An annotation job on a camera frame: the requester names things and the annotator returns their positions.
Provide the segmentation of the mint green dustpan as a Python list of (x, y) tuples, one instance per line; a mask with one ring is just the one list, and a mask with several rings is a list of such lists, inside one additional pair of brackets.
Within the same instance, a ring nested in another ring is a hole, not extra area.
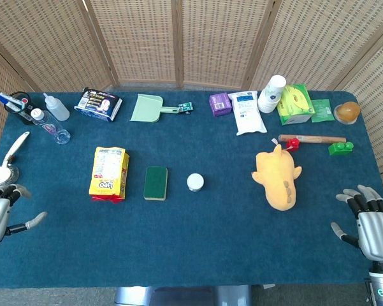
[(162, 113), (178, 114), (180, 109), (163, 106), (163, 98), (160, 96), (138, 94), (130, 121), (155, 123)]

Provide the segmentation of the clear plastic water bottle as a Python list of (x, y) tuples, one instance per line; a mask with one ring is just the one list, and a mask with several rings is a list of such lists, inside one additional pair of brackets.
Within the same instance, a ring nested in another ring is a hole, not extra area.
[(34, 108), (30, 113), (33, 123), (48, 132), (59, 145), (70, 141), (70, 133), (62, 127), (59, 121), (48, 111)]

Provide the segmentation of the silver round dish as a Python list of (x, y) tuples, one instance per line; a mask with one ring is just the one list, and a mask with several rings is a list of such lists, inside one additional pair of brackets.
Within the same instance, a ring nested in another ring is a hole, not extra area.
[(10, 164), (7, 167), (11, 170), (11, 177), (4, 184), (0, 185), (0, 187), (14, 184), (18, 180), (18, 177), (19, 177), (18, 168)]

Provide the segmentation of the white wet wipes pack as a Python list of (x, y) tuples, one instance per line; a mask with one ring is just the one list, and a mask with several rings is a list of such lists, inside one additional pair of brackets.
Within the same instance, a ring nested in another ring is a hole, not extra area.
[(237, 136), (245, 133), (266, 133), (267, 129), (257, 107), (257, 91), (229, 93), (237, 126)]

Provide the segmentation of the white squeeze bottle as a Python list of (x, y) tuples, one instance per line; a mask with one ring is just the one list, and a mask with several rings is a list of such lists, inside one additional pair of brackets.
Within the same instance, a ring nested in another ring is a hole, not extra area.
[(60, 99), (43, 93), (48, 111), (58, 120), (65, 121), (69, 119), (70, 112), (64, 106)]

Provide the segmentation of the woven wooden folding screen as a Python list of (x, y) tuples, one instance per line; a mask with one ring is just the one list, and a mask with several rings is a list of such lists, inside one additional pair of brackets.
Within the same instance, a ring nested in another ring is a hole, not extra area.
[[(383, 178), (383, 0), (0, 0), (0, 91), (276, 74), (353, 93)], [(0, 105), (0, 136), (6, 118)]]

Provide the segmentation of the stack of paper cups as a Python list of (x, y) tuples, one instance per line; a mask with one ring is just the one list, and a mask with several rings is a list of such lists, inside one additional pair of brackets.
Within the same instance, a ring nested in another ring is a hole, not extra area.
[(263, 113), (274, 111), (281, 99), (285, 86), (286, 79), (283, 76), (273, 75), (258, 97), (258, 109)]

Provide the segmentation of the small white jar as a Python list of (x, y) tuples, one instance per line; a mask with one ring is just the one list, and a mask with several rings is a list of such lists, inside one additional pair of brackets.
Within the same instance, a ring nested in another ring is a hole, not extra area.
[(198, 192), (204, 186), (204, 178), (199, 173), (192, 173), (187, 178), (187, 187), (192, 192)]

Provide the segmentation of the green tissue box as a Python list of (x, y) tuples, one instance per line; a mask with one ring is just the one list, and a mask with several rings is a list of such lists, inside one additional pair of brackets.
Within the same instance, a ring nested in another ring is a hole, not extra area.
[(304, 84), (285, 86), (277, 105), (283, 126), (305, 123), (315, 114), (315, 109)]

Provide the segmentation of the green toy brick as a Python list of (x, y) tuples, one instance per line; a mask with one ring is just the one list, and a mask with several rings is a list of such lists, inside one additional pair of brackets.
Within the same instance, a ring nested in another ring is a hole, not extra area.
[(353, 152), (354, 144), (352, 142), (333, 143), (328, 147), (330, 156), (344, 156)]

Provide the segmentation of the purple box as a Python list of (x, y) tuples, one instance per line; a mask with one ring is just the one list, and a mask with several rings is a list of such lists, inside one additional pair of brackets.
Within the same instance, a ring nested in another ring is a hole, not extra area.
[(232, 112), (232, 105), (226, 92), (211, 95), (209, 97), (209, 104), (214, 117), (227, 115)]

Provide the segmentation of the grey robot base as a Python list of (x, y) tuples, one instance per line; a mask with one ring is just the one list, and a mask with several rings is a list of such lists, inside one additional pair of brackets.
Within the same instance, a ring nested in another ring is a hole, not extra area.
[(114, 306), (253, 306), (252, 288), (241, 286), (119, 287)]

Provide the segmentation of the yellow plush toy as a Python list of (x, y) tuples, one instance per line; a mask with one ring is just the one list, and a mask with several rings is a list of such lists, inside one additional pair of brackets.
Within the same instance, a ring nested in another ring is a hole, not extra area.
[(302, 167), (296, 166), (292, 155), (278, 144), (272, 152), (256, 154), (256, 171), (251, 176), (264, 187), (269, 205), (276, 210), (286, 211), (296, 204), (294, 181), (301, 173)]

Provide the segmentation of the clear soap dish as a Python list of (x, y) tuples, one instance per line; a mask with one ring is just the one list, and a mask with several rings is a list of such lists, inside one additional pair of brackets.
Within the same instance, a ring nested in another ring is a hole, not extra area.
[(354, 124), (357, 121), (359, 113), (360, 109), (358, 107), (338, 105), (334, 109), (335, 119), (345, 125)]

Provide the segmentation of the dark blue pad package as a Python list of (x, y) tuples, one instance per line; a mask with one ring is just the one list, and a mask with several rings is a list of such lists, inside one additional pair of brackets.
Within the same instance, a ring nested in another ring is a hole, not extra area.
[(74, 109), (88, 117), (113, 122), (122, 102), (119, 96), (85, 87)]

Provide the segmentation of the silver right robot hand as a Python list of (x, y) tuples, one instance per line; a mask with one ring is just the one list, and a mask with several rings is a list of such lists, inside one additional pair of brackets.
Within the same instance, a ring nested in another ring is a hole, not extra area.
[(354, 214), (358, 236), (346, 234), (331, 223), (334, 234), (357, 249), (370, 261), (383, 261), (383, 197), (369, 186), (358, 185), (356, 190), (344, 189), (335, 198), (348, 204)]

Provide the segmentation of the yellow red snack bag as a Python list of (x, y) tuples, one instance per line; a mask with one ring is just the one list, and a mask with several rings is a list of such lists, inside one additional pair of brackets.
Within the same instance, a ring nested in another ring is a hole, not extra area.
[(89, 195), (93, 201), (119, 203), (126, 198), (129, 154), (120, 147), (97, 147)]

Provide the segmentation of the orange bun in wrapper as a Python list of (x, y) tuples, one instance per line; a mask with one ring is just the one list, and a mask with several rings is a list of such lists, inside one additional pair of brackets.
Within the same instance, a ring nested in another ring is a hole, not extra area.
[(360, 106), (356, 102), (348, 101), (339, 105), (335, 110), (335, 114), (338, 120), (350, 123), (357, 119), (360, 111)]

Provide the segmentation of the green and yellow sponge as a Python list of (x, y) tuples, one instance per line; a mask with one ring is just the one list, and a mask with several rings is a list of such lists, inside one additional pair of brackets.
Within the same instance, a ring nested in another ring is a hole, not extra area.
[(143, 197), (145, 200), (164, 201), (168, 183), (168, 169), (150, 166), (146, 170)]

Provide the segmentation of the green sachet packet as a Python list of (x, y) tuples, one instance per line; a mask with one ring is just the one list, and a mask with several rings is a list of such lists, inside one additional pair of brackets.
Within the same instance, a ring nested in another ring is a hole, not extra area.
[(334, 121), (334, 115), (331, 111), (329, 99), (315, 99), (312, 100), (314, 114), (311, 118), (312, 123)]

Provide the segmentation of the blue table cloth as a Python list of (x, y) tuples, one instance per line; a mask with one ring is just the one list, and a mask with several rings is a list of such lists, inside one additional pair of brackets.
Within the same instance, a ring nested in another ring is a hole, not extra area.
[[(65, 145), (8, 117), (0, 161), (29, 131), (14, 162), (19, 184), (32, 194), (14, 204), (10, 221), (48, 215), (0, 243), (0, 288), (354, 283), (367, 276), (370, 262), (330, 226), (334, 221), (357, 233), (350, 208), (335, 198), (343, 189), (362, 184), (383, 194), (362, 117), (352, 125), (283, 126), (273, 112), (263, 115), (267, 133), (237, 136), (233, 115), (212, 115), (209, 92), (162, 93), (165, 105), (190, 101), (194, 111), (164, 114), (155, 123), (130, 121), (137, 95), (121, 96), (115, 120), (105, 122), (74, 109), (79, 92), (59, 94), (70, 110)], [(343, 136), (354, 144), (346, 156), (330, 156), (322, 144), (293, 152), (302, 173), (296, 204), (285, 212), (269, 206), (251, 177), (256, 154), (273, 150), (272, 139), (281, 134)], [(129, 154), (124, 201), (89, 195), (97, 147)], [(143, 197), (150, 166), (168, 169), (164, 201)], [(198, 192), (187, 187), (192, 173), (205, 181)]]

